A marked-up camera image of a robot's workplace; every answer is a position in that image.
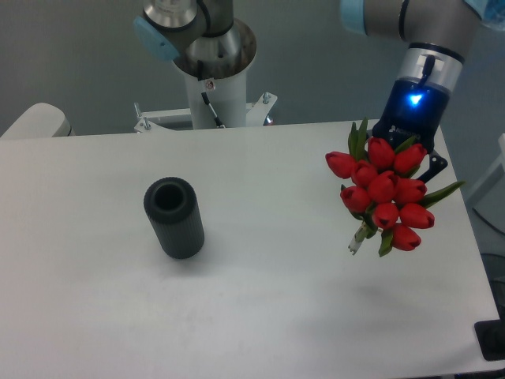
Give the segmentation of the silver-tipped gripper finger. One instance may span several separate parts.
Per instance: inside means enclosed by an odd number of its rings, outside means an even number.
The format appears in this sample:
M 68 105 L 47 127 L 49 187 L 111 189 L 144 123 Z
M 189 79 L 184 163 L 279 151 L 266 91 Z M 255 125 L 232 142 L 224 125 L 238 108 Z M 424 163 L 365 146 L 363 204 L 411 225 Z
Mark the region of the silver-tipped gripper finger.
M 348 249 L 352 255 L 355 255 L 357 253 L 357 251 L 360 249 L 361 244 L 365 239 L 366 239 L 366 224 L 362 222 L 360 227 L 354 233 L 348 245 Z

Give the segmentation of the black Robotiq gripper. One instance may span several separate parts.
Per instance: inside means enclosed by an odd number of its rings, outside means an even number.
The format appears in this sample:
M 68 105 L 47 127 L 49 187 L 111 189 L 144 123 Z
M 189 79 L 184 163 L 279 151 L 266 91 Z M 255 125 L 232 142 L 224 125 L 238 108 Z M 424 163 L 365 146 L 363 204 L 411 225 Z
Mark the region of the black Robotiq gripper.
M 391 90 L 386 107 L 379 121 L 372 128 L 372 135 L 397 148 L 410 137 L 422 144 L 428 152 L 417 155 L 416 167 L 428 157 L 428 169 L 416 177 L 429 182 L 443 171 L 448 162 L 436 150 L 435 135 L 450 96 L 445 91 L 430 86 L 419 87 L 407 80 L 397 80 Z

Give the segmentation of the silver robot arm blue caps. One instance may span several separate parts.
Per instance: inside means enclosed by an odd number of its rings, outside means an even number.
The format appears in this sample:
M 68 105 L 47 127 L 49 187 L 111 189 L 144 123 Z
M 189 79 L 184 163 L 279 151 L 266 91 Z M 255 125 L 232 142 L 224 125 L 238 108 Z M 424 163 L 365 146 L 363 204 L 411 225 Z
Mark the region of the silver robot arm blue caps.
M 469 5 L 462 20 L 473 29 L 465 54 L 427 41 L 405 42 L 395 52 L 382 36 L 354 35 L 340 21 L 340 4 L 277 2 L 265 21 L 232 18 L 220 1 L 196 1 L 195 15 L 173 31 L 145 13 L 133 30 L 147 55 L 158 56 L 155 74 L 173 70 L 194 83 L 191 107 L 203 129 L 159 126 L 140 133 L 148 161 L 135 190 L 181 177 L 198 198 L 205 242 L 200 261 L 230 257 L 350 258 L 349 242 L 361 226 L 342 203 L 344 181 L 325 156 L 348 149 L 352 128 L 369 129 L 383 114 L 411 51 L 449 58 L 454 90 L 439 88 L 446 109 L 430 129 L 446 167 L 428 182 L 438 191 L 462 187 L 432 207 L 433 227 L 420 231 L 400 261 L 469 263 L 504 254 L 504 235 L 491 216 L 504 213 L 504 186 L 477 188 L 503 163 L 504 34 L 485 27 Z

